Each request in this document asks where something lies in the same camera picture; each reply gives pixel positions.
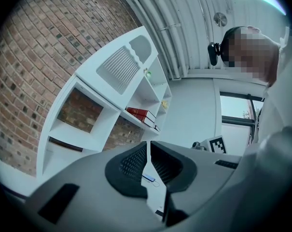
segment white cabinet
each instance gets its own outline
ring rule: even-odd
[[[147,136],[143,140],[160,134],[125,110],[127,106],[149,110],[162,129],[167,109],[161,102],[169,104],[171,92],[157,55],[147,30],[140,27],[108,43],[78,68],[57,95],[43,126],[38,178],[50,178],[73,161],[101,152],[119,116],[144,129]],[[149,79],[145,69],[151,72]],[[103,108],[90,132],[57,119],[75,88]],[[78,147],[81,152],[53,144],[50,138]]]

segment shelf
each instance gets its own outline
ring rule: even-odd
[[[171,98],[171,92],[170,92],[169,86],[166,87],[166,91],[165,91],[163,99],[167,99],[167,98]]]
[[[166,92],[167,83],[151,84],[151,86],[154,89],[154,92],[156,93],[159,101],[161,101]]]
[[[163,125],[164,125],[164,121],[166,118],[166,113],[158,113],[156,120],[155,120],[155,124],[158,126],[158,128],[160,129],[160,131],[162,131],[163,129]]]
[[[157,134],[157,135],[159,134],[159,132],[157,130],[155,130],[154,128],[151,128],[149,126],[147,126],[146,124],[144,124],[143,122],[141,122],[139,119],[135,118],[133,115],[131,115],[126,110],[123,110],[120,113],[120,116],[122,116],[123,118],[127,119],[128,121],[130,121],[134,125],[137,125],[138,127],[144,129],[145,131],[151,131],[151,132],[153,132],[154,134]]]
[[[151,72],[150,83],[153,84],[162,84],[167,83],[164,71],[160,64],[158,57],[155,58],[151,66],[148,68],[148,71]]]
[[[167,109],[165,109],[163,105],[161,104],[157,114],[159,115],[159,114],[165,114],[165,113],[167,113]]]
[[[157,97],[154,89],[152,88],[147,78],[143,77],[127,107],[148,110],[155,116],[159,109],[159,106],[159,98]]]
[[[99,152],[94,150],[83,150],[82,152],[77,152],[48,142],[43,177],[49,179],[76,160],[96,153]]]
[[[73,146],[101,152],[119,114],[120,111],[104,108],[90,133],[56,119],[48,136]]]

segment red book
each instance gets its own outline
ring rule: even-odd
[[[154,126],[154,128],[158,131],[158,132],[160,132],[161,130],[160,130],[160,128],[158,128],[158,126],[157,125],[155,125]]]
[[[138,115],[146,116],[149,120],[151,120],[152,122],[155,122],[155,116],[148,110],[138,109],[134,107],[127,107],[126,110],[130,114],[138,114]]]
[[[130,114],[133,115],[135,118],[139,119],[141,122],[143,122],[147,126],[150,126],[152,128],[154,127],[154,123],[150,119],[148,119],[146,116],[139,115],[139,114],[132,114],[132,113]]]

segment small figurine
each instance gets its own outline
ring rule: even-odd
[[[167,101],[162,101],[162,106],[164,107],[164,109],[167,109],[168,108]]]
[[[147,72],[147,73],[146,73],[146,78],[147,78],[148,80],[150,80],[150,78],[151,78],[151,72]]]

